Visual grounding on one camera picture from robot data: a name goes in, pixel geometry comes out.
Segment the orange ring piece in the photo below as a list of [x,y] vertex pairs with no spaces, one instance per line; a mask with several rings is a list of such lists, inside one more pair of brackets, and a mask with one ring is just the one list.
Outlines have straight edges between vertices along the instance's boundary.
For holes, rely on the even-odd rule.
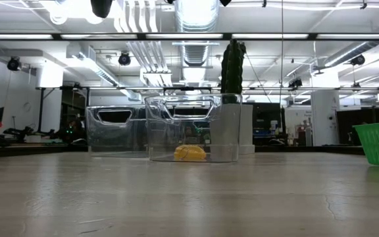
[[180,145],[174,151],[175,161],[204,162],[207,154],[198,145]]

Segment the clear plastic storage bin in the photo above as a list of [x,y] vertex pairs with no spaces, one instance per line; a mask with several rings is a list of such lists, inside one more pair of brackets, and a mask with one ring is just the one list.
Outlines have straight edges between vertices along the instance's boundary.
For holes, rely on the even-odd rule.
[[89,154],[94,157],[147,158],[144,105],[106,105],[86,108]]
[[180,145],[198,145],[207,154],[204,162],[235,162],[214,162],[210,156],[210,113],[223,104],[222,96],[208,93],[145,98],[150,160],[190,162],[175,161],[174,151]]

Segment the white hexagonal plant pot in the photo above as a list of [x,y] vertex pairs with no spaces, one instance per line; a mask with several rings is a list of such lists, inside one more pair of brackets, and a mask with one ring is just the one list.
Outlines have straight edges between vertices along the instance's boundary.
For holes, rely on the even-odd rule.
[[214,162],[236,161],[255,152],[253,106],[222,104],[210,113],[210,156]]

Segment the green cactus plant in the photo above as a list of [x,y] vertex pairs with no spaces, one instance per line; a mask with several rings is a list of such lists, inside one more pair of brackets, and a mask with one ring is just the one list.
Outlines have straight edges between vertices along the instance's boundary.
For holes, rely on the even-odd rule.
[[237,103],[237,95],[242,93],[243,60],[246,53],[244,42],[231,39],[223,54],[221,62],[220,92],[223,94],[222,102]]

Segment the black ceiling spot lamp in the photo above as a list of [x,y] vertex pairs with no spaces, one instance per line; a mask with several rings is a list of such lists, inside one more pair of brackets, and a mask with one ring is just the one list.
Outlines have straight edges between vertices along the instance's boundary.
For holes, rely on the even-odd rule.
[[7,63],[7,68],[10,71],[20,71],[22,69],[22,63],[20,62],[19,57],[11,57],[11,59]]
[[118,58],[118,63],[121,66],[128,66],[131,63],[129,52],[122,52]]
[[350,64],[353,66],[360,66],[365,63],[366,59],[363,55],[358,55],[357,57],[350,60]]

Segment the white square pillar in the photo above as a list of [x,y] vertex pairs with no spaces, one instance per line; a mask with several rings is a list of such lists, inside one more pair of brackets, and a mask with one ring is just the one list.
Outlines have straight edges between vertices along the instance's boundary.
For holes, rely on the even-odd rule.
[[336,111],[340,108],[340,86],[337,72],[321,72],[311,77],[313,145],[335,145],[338,139]]

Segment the silver ceiling air duct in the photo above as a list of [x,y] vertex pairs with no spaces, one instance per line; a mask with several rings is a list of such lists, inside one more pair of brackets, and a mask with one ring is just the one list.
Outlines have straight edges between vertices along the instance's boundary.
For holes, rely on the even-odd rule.
[[[175,0],[175,19],[178,32],[205,33],[216,28],[219,0]],[[181,46],[184,63],[203,66],[207,62],[210,45],[206,40],[185,41]]]

